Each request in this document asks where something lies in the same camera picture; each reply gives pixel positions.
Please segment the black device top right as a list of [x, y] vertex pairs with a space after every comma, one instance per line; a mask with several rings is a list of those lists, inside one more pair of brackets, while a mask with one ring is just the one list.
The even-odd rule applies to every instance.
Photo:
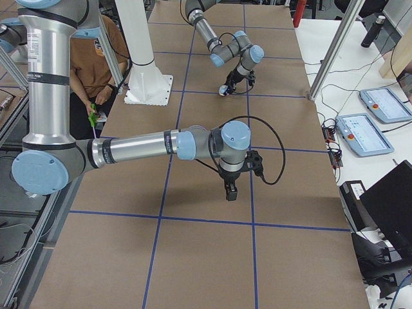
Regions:
[[360, 196], [366, 191], [361, 180], [346, 181], [339, 186], [341, 200], [346, 219], [353, 232], [378, 231], [379, 227], [373, 221]]

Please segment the blue teach pendant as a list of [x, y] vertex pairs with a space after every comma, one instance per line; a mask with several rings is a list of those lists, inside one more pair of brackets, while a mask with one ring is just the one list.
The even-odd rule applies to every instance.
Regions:
[[336, 125], [351, 150], [360, 157], [386, 155], [394, 147], [366, 113], [336, 117]]
[[389, 88], [364, 89], [359, 96], [372, 114], [385, 124], [411, 120], [411, 110]]

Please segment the blue bell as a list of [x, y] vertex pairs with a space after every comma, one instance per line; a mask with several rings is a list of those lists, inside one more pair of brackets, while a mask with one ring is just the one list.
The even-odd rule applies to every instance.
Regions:
[[220, 88], [219, 88], [219, 95], [220, 95], [220, 96], [223, 96], [223, 97], [229, 95], [229, 88], [228, 88], [228, 86], [226, 86], [226, 85], [220, 86]]

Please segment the aluminium frame post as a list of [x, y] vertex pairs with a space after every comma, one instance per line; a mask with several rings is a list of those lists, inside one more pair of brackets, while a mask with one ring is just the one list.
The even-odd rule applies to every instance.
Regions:
[[326, 52], [325, 58], [323, 59], [323, 62], [321, 64], [321, 67], [319, 68], [319, 71], [317, 75], [315, 76], [314, 82], [310, 88], [310, 91], [308, 93], [308, 99], [311, 101], [314, 101], [318, 94], [320, 93], [320, 90], [327, 78], [327, 75], [329, 74], [331, 67], [333, 63], [335, 62], [338, 53], [348, 36], [353, 23], [355, 22], [363, 4], [365, 3], [365, 0], [351, 0], [346, 13], [344, 14], [339, 27], [332, 39], [332, 42], [328, 48], [328, 51]]

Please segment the red cylinder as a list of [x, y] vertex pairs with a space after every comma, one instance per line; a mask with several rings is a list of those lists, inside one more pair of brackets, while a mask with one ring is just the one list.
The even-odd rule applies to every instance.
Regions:
[[295, 8], [295, 13], [293, 16], [293, 26], [294, 28], [298, 28], [300, 21], [303, 17], [303, 13], [307, 4], [307, 0], [298, 0]]

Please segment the black laptop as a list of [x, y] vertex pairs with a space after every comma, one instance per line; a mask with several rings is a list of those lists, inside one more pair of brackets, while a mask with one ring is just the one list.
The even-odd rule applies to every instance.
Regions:
[[411, 163], [400, 162], [360, 200], [377, 227], [403, 258], [411, 257]]

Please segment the black usb hub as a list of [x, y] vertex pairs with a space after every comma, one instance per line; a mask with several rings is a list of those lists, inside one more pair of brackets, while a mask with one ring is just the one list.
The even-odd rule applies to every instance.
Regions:
[[326, 143], [335, 141], [335, 128], [333, 126], [323, 127], [322, 132]]
[[343, 166], [342, 164], [342, 151], [340, 149], [330, 148], [328, 150], [328, 156], [333, 169], [337, 169]]

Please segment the near blue teach pendant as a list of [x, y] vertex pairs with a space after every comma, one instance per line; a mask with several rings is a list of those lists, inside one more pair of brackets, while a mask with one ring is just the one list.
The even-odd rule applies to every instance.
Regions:
[[351, 150], [360, 157], [386, 155], [394, 147], [366, 113], [336, 117], [336, 125]]

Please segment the black usb hub left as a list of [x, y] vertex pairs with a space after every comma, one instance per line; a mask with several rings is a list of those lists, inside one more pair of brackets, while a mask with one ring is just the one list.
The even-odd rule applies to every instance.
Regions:
[[323, 127], [322, 132], [326, 143], [335, 141], [335, 128], [333, 126]]

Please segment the black usb hub right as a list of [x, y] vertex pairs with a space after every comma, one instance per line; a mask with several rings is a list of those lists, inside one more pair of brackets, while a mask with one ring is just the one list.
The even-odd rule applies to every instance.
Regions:
[[328, 156], [333, 169], [337, 169], [343, 166], [342, 164], [342, 151], [340, 149], [330, 148], [328, 150]]

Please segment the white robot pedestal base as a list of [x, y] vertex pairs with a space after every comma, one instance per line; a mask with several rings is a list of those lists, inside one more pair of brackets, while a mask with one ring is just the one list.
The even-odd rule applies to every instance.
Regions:
[[133, 65], [125, 103], [168, 105], [173, 76], [162, 74], [155, 63], [143, 2], [120, 1], [117, 8]]

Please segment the person seated in background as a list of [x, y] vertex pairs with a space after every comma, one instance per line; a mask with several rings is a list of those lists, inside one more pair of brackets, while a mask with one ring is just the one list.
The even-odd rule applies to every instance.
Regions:
[[72, 37], [70, 48], [70, 134], [86, 140], [97, 135], [89, 115], [109, 115], [117, 90], [98, 39]]

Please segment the black water bottle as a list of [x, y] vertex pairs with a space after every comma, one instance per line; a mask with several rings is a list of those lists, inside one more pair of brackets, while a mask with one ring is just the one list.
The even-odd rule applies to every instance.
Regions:
[[368, 30], [367, 34], [360, 44], [363, 48], [369, 48], [372, 42], [379, 36], [385, 20], [386, 17], [384, 15], [379, 15], [376, 18], [375, 22], [371, 25], [370, 29]]

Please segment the green handheld tool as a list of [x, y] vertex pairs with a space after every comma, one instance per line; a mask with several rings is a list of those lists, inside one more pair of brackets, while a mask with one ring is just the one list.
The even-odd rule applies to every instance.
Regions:
[[90, 122], [91, 127], [95, 127], [97, 120], [99, 118], [99, 114], [97, 113], [97, 110], [96, 110], [96, 104], [92, 103], [91, 108], [92, 108], [92, 111], [89, 113], [88, 120]]

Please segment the far blue teach pendant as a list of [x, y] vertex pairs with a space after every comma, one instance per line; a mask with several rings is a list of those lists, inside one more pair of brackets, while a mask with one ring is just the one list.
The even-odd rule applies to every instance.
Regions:
[[411, 110], [389, 88], [364, 89], [359, 96], [372, 114], [385, 124], [411, 120]]

